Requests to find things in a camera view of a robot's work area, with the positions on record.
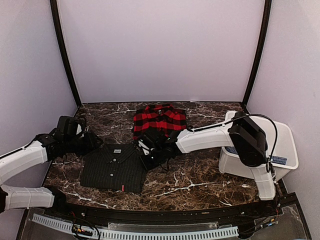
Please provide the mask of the red black plaid shirt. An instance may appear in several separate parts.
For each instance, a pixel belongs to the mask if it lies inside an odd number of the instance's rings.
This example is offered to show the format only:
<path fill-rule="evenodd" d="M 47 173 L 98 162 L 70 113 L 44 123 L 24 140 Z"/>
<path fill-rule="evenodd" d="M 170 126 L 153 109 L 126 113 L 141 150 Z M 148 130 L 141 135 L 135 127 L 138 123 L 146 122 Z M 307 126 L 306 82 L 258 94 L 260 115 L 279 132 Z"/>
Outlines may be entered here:
<path fill-rule="evenodd" d="M 137 140 L 149 128 L 163 131 L 166 136 L 173 131 L 184 130 L 187 128 L 186 111 L 170 103 L 147 105 L 136 110 L 133 116 L 133 139 Z"/>

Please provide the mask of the dark pinstripe long sleeve shirt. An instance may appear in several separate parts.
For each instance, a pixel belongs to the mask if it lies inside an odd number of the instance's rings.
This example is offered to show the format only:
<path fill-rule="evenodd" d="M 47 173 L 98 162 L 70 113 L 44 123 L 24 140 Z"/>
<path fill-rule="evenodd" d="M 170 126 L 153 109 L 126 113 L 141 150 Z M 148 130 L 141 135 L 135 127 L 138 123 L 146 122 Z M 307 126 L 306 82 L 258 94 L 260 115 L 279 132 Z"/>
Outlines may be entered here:
<path fill-rule="evenodd" d="M 104 144 L 83 160 L 81 186 L 134 194 L 142 192 L 147 171 L 132 143 Z"/>

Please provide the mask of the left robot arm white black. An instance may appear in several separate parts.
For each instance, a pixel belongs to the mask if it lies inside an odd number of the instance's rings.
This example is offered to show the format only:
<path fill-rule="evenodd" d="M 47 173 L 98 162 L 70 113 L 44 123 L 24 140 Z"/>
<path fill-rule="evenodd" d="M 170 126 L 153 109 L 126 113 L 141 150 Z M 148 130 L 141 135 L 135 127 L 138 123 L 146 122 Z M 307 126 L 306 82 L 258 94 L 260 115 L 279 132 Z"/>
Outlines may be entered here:
<path fill-rule="evenodd" d="M 0 212 L 33 207 L 51 208 L 60 218 L 71 213 L 66 195 L 54 186 L 13 187 L 5 182 L 34 166 L 67 154 L 85 156 L 99 148 L 103 140 L 93 132 L 85 132 L 66 140 L 48 134 L 37 135 L 29 144 L 0 157 Z"/>

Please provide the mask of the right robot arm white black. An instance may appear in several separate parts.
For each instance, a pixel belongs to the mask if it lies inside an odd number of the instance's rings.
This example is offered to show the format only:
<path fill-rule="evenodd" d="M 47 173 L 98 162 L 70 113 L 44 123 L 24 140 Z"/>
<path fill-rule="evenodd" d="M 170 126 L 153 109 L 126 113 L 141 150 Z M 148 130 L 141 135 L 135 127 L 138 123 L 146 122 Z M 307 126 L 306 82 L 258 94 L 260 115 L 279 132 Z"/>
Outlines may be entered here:
<path fill-rule="evenodd" d="M 254 120 L 258 117 L 275 122 L 262 114 L 235 112 L 230 120 L 221 123 L 173 131 L 166 136 L 155 128 L 148 128 L 137 144 L 143 151 L 142 162 L 147 170 L 152 170 L 169 159 L 198 150 L 219 147 L 234 147 L 240 161 L 248 167 L 258 189 L 260 202 L 255 205 L 255 213 L 266 217 L 275 208 L 273 199 L 276 187 L 272 175 L 272 153 L 267 153 L 267 134 Z"/>

